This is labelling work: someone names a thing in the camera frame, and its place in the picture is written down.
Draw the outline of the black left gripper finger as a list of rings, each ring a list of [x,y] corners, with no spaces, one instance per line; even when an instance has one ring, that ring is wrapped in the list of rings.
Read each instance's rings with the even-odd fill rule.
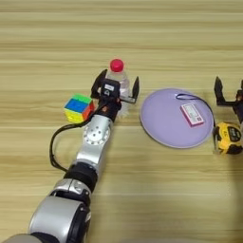
[[[133,103],[137,102],[139,93],[140,93],[140,79],[139,79],[139,77],[137,77],[135,82],[134,82],[133,89],[132,89]]]
[[[105,69],[96,78],[94,84],[91,87],[91,96],[92,97],[99,97],[100,96],[100,93],[98,92],[98,89],[101,87],[102,80],[105,78],[106,73],[107,73],[107,70]]]

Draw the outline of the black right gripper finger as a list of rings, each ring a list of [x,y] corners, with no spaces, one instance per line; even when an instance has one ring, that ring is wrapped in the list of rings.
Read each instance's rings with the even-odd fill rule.
[[[215,97],[216,97],[216,104],[221,106],[234,106],[235,102],[227,102],[223,96],[223,85],[221,80],[216,77],[215,78]]]

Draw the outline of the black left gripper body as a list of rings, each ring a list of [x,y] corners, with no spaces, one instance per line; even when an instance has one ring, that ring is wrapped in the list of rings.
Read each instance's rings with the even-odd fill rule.
[[[118,115],[126,116],[128,114],[128,104],[133,102],[131,96],[111,97],[92,93],[91,97],[98,101],[98,108],[95,110],[96,115]]]

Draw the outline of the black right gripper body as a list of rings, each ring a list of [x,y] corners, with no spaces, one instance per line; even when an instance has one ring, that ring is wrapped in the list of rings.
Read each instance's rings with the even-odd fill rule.
[[[239,119],[239,122],[243,122],[243,90],[238,90],[236,93],[236,105],[234,106],[234,113]]]

